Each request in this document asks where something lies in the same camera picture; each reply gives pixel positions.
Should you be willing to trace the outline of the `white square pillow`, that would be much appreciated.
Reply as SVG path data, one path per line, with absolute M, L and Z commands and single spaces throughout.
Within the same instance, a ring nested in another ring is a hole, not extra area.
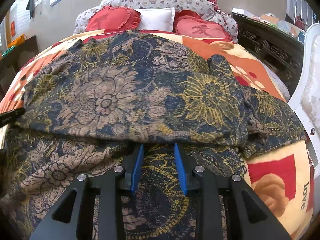
M 172 32 L 175 19 L 175 8 L 137 9 L 141 21 L 137 29 Z

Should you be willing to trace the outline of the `floral padded headboard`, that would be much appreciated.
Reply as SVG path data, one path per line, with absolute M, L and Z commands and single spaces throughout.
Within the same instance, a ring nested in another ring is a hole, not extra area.
M 220 9 L 216 0 L 102 0 L 99 5 L 81 12 L 74 26 L 74 33 L 86 31 L 90 18 L 102 7 L 129 7 L 132 9 L 164 9 L 175 8 L 177 12 L 190 10 L 202 17 L 205 21 L 212 21 L 224 27 L 234 42 L 238 42 L 238 24 L 232 16 Z

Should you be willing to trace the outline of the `orange basket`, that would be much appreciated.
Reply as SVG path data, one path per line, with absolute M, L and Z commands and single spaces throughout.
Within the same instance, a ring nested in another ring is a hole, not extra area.
M 20 35 L 18 38 L 16 38 L 15 40 L 13 40 L 12 42 L 10 42 L 7 46 L 7 48 L 11 48 L 13 46 L 19 46 L 20 44 L 22 44 L 23 42 L 25 42 L 27 40 L 27 36 L 26 35 Z

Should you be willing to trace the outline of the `dark wooden side table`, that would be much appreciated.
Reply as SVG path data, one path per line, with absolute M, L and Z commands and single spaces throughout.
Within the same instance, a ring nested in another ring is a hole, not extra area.
M 39 53 L 37 37 L 34 35 L 15 47 L 5 57 L 1 58 L 0 78 L 1 99 L 4 98 L 18 71 Z

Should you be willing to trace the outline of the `right red heart pillow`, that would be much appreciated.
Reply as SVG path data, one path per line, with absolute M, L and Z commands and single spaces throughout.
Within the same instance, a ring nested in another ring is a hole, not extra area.
M 189 37 L 233 40 L 222 25 L 212 21 L 205 21 L 199 14 L 191 10 L 182 10 L 175 13 L 173 30 L 177 34 Z

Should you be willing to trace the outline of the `white upholstered chair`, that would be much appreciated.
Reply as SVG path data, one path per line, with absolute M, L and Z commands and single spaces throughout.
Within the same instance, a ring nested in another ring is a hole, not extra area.
M 311 25 L 304 39 L 302 72 L 289 106 L 311 141 L 310 154 L 319 177 L 319 24 Z

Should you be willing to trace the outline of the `red wall sticker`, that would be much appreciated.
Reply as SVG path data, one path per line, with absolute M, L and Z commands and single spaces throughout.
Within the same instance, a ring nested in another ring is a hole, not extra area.
M 10 24 L 10 35 L 11 37 L 14 37 L 16 35 L 16 31 L 15 31 L 15 22 L 12 21 Z

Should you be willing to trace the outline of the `red heart pillow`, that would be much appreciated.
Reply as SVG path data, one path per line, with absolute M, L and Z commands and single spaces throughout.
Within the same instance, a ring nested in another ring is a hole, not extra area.
M 175 13 L 173 30 L 177 34 L 189 37 L 233 40 L 222 25 L 212 21 L 205 21 L 199 14 L 191 10 L 182 10 Z
M 128 7 L 104 6 L 89 20 L 86 31 L 136 29 L 141 22 L 140 12 Z

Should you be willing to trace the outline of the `dark hanging cloth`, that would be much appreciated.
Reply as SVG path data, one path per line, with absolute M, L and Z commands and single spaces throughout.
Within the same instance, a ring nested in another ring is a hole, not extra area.
M 29 0 L 26 10 L 29 11 L 29 17 L 30 19 L 32 19 L 34 17 L 34 13 L 35 13 L 35 0 Z

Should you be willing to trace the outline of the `left red heart pillow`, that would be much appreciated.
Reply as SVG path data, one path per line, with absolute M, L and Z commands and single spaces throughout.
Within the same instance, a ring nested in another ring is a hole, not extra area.
M 141 22 L 140 12 L 128 7 L 104 6 L 89 20 L 86 31 L 136 29 Z

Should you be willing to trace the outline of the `dark carved wooden cabinet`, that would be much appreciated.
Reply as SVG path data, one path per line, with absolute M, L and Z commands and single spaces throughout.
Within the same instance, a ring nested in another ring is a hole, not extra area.
M 304 46 L 286 33 L 247 16 L 233 14 L 238 41 L 269 67 L 293 95 L 302 73 Z

